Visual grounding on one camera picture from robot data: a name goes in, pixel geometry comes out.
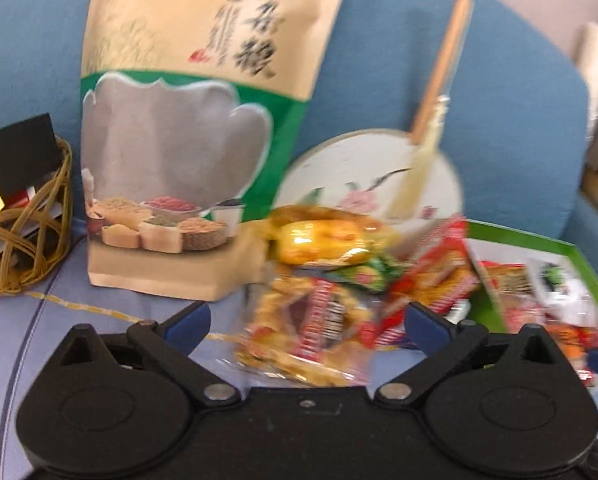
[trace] metal pin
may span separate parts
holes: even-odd
[[[230,399],[237,390],[234,386],[230,386],[226,383],[210,384],[204,390],[204,395],[210,400],[228,400]]]
[[[388,383],[379,388],[379,393],[384,399],[404,400],[412,394],[412,388],[408,384]]]

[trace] woven basket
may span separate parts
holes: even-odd
[[[0,240],[5,244],[0,254],[0,294],[17,294],[42,281],[68,253],[70,249],[70,223],[72,222],[72,150],[63,139],[57,138],[63,153],[63,164],[24,208],[12,208],[0,212]],[[52,206],[61,203],[61,218],[50,215]],[[39,224],[36,245],[25,240],[20,229],[28,220]],[[58,243],[51,254],[44,255],[44,244],[48,229],[58,234]],[[14,250],[29,255],[34,264],[29,268],[11,266]]]

